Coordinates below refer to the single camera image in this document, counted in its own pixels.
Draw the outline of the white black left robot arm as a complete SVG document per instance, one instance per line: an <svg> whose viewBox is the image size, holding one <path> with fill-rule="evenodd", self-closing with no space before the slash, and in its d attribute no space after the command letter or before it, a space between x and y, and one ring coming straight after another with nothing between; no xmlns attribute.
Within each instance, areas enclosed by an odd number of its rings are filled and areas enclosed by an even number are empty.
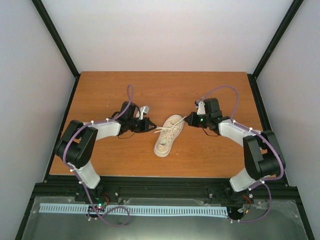
<svg viewBox="0 0 320 240"><path fill-rule="evenodd" d="M81 122L72 120L55 146L58 156L86 186L86 195L92 201L103 198L104 188L99 185L100 176L96 173L91 157L96 141L118 137L127 131L146 133L156 129L156 125L145 115L150 108L138 107L135 103L123 102L120 111L102 121Z"/></svg>

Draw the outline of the white shoelace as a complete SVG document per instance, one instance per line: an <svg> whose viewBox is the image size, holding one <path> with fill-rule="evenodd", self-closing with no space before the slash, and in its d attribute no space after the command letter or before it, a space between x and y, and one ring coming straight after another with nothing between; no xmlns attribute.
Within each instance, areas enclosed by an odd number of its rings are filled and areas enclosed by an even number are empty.
<svg viewBox="0 0 320 240"><path fill-rule="evenodd" d="M163 131L168 131L168 130L171 130L181 124L184 124L185 122L185 118L186 116L182 117L178 122L176 122L175 124L170 124L168 126L162 126L162 127L157 127L156 128L156 131L155 133L160 133L160 132L163 132Z"/></svg>

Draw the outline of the white canvas sneaker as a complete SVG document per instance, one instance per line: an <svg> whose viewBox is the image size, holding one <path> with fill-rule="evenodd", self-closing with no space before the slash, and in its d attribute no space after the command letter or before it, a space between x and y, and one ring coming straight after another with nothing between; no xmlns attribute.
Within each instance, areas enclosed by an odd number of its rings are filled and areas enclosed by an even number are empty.
<svg viewBox="0 0 320 240"><path fill-rule="evenodd" d="M172 115L164 122L163 126L158 126L158 127L167 127L170 124L173 125L177 123L181 118L183 117L180 115L177 115L177 114ZM156 133L159 133L159 136L153 149L155 155L161 158L168 156L172 149L174 141L181 134L183 128L184 128L184 124L181 124L170 130L156 132Z"/></svg>

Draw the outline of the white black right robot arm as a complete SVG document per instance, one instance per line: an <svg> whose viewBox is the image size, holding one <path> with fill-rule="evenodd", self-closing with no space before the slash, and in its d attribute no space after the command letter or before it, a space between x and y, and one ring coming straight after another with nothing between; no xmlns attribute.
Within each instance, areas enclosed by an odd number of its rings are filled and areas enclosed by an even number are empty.
<svg viewBox="0 0 320 240"><path fill-rule="evenodd" d="M229 180L234 192L252 190L283 177L286 164L274 132L254 130L223 116L216 98L197 100L195 107L196 112L185 118L189 126L209 129L243 147L244 169Z"/></svg>

